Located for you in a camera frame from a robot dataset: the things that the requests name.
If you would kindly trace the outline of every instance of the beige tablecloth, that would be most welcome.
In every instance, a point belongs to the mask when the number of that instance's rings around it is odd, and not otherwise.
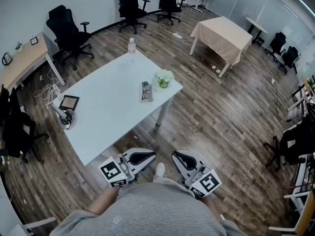
[[[241,53],[252,42],[252,35],[225,17],[199,22],[190,36],[200,39],[231,65],[240,61]]]

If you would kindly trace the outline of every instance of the white shoe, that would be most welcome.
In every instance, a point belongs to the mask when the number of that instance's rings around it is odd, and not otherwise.
[[[165,174],[165,164],[163,163],[158,163],[156,167],[156,175],[155,177],[163,177]]]

